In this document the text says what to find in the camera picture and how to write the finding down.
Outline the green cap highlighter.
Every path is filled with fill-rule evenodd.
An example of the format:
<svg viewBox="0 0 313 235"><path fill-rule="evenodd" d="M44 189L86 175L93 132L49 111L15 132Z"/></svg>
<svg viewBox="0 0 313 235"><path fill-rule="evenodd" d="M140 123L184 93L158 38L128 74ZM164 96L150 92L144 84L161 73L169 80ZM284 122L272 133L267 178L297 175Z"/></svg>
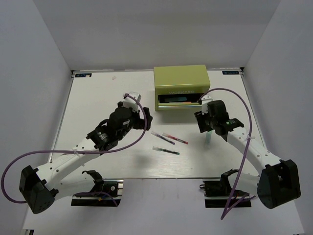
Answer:
<svg viewBox="0 0 313 235"><path fill-rule="evenodd" d="M206 133L206 136L205 136L205 146L209 146L210 143L211 143L211 136L212 136L212 132L209 131Z"/></svg>

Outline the chest drawer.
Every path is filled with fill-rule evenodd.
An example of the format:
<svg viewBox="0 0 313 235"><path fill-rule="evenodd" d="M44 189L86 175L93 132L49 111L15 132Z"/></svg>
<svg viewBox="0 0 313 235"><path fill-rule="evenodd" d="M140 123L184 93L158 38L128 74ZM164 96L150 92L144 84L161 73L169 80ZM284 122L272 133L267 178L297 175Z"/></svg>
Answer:
<svg viewBox="0 0 313 235"><path fill-rule="evenodd" d="M181 102L176 103L164 103L164 98L166 97L187 97L187 101L198 102L199 98L202 94L162 94L159 95L156 99L155 110L163 111L163 110L184 110L184 109L196 109L200 107L200 105L184 105Z"/></svg>

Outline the blue highlighter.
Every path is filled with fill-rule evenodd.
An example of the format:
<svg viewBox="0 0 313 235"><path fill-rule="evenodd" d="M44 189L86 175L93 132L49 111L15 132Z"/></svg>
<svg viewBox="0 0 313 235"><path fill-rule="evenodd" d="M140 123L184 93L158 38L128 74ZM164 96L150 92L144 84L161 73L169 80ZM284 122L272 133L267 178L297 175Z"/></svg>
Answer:
<svg viewBox="0 0 313 235"><path fill-rule="evenodd" d="M186 102L187 97L185 96L180 96L180 97L166 97L164 98L164 103L176 103L176 102Z"/></svg>

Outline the green metal drawer chest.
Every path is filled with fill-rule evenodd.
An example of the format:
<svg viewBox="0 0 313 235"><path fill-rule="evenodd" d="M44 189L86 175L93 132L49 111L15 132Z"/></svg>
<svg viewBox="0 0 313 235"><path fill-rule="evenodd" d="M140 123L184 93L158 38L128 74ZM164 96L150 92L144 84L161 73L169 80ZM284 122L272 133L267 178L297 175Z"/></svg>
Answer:
<svg viewBox="0 0 313 235"><path fill-rule="evenodd" d="M162 94L204 94L210 88L205 65L154 67L155 105Z"/></svg>

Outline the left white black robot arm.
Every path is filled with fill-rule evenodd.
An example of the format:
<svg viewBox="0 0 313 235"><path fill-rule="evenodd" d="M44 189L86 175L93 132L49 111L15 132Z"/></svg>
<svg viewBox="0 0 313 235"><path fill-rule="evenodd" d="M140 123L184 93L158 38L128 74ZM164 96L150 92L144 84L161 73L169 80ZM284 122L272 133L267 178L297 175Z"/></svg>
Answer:
<svg viewBox="0 0 313 235"><path fill-rule="evenodd" d="M148 107L143 107L145 119L135 111L136 103L120 101L108 119L75 146L72 153L62 154L51 163L37 168L25 167L21 172L19 190L34 214L47 210L54 201L77 193L90 192L99 195L103 191L103 180L95 170L84 170L78 177L70 173L85 163L113 150L132 129L149 130L153 120Z"/></svg>

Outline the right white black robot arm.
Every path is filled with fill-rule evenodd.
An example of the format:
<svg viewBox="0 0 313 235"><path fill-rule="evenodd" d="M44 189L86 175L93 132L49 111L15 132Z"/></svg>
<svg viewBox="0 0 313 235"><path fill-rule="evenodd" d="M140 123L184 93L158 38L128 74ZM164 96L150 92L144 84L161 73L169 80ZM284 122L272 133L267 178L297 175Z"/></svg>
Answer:
<svg viewBox="0 0 313 235"><path fill-rule="evenodd" d="M240 153L257 170L258 175L239 173L231 169L218 181L205 181L200 188L207 197L233 195L236 191L257 196L269 209L301 196L298 167L292 160L284 161L251 138L244 125L236 118L230 119L223 101L203 97L201 111L195 113L200 132L215 131Z"/></svg>

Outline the red gel pen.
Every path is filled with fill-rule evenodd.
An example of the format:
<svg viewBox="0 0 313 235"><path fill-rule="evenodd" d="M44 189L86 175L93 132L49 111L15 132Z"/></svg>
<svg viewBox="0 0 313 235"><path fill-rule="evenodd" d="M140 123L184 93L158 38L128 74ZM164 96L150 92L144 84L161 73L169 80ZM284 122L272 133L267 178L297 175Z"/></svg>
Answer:
<svg viewBox="0 0 313 235"><path fill-rule="evenodd" d="M177 137L174 137L174 136L172 136L172 135L168 135L168 134L166 134L166 133L162 133L162 135L163 135L164 137L167 137L167 138L170 138L170 139L172 139L172 140L181 142L181 143L183 143L183 144L188 144L187 141L184 141L184 140L179 139L179 138L177 138Z"/></svg>

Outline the purple gel pen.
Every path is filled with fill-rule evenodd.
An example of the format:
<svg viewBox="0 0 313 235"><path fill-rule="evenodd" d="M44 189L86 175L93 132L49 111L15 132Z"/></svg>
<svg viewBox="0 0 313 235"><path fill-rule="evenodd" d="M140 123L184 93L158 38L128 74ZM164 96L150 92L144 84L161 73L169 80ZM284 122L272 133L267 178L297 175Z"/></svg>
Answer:
<svg viewBox="0 0 313 235"><path fill-rule="evenodd" d="M173 141L167 139L166 137L164 137L164 136L162 136L162 135L160 135L160 134L158 134L158 133L156 133L156 132L153 132L153 131L152 131L151 134L154 135L155 137L158 137L158 138L160 138L160 139L162 139L162 140L164 140L164 141L166 141L166 142L172 144L172 145L175 145L175 143L174 143Z"/></svg>

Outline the green gel pen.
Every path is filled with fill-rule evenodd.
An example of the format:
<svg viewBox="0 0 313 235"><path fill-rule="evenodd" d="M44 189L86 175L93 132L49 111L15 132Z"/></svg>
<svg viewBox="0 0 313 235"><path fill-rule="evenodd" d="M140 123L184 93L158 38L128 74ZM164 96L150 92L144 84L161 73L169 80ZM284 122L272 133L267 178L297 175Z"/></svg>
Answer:
<svg viewBox="0 0 313 235"><path fill-rule="evenodd" d="M164 148L160 148L160 147L153 146L152 149L154 151L158 151L158 152L165 152L165 153L169 153L169 154L180 155L179 152L176 152L176 151L173 151L173 150L164 149Z"/></svg>

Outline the right blue table label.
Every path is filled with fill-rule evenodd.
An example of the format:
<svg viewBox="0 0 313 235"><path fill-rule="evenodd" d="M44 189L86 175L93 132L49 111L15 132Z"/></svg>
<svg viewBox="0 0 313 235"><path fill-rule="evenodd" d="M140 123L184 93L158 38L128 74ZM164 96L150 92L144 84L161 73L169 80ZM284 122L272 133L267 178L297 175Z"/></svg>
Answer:
<svg viewBox="0 0 313 235"><path fill-rule="evenodd" d="M238 71L235 71L235 70L224 70L222 71L222 74L223 75L239 75L240 73Z"/></svg>

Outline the blue table label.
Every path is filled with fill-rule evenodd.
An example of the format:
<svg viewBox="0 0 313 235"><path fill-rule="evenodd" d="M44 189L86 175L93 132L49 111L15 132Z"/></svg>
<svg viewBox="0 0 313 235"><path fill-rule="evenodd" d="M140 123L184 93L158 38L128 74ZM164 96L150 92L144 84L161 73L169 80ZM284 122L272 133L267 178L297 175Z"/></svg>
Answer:
<svg viewBox="0 0 313 235"><path fill-rule="evenodd" d="M85 78L85 77L91 77L92 73L76 73L75 77L79 77L79 78Z"/></svg>
<svg viewBox="0 0 313 235"><path fill-rule="evenodd" d="M239 75L240 73L238 71L235 71L235 70L224 70L222 71L222 74L223 75Z"/></svg>

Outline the left blue table label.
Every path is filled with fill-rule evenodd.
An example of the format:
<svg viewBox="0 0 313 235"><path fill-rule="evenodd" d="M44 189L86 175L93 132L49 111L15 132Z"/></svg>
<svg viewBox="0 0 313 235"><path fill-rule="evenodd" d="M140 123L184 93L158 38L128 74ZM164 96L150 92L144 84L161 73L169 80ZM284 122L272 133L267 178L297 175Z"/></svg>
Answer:
<svg viewBox="0 0 313 235"><path fill-rule="evenodd" d="M85 77L91 77L92 73L76 73L75 77L79 77L79 78L85 78Z"/></svg>

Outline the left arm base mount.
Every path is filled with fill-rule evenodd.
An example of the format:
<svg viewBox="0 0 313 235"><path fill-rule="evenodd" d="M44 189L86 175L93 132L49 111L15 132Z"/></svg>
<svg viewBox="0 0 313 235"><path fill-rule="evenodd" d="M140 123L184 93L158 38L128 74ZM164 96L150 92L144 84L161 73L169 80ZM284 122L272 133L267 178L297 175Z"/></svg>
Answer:
<svg viewBox="0 0 313 235"><path fill-rule="evenodd" d="M103 179L91 192L72 196L71 206L77 207L118 207L122 199L124 180Z"/></svg>

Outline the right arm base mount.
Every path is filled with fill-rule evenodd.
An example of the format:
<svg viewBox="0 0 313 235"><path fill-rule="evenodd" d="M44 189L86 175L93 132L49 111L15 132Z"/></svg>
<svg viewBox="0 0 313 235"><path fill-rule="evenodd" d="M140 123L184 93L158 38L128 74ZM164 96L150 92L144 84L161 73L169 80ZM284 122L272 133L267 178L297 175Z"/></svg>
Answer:
<svg viewBox="0 0 313 235"><path fill-rule="evenodd" d="M204 203L207 209L224 208L231 189L223 189L220 180L209 180L203 181L199 186L200 190L204 192ZM232 206L246 193L240 190L235 190L229 206ZM235 206L236 208L251 208L250 197L245 197L245 199Z"/></svg>

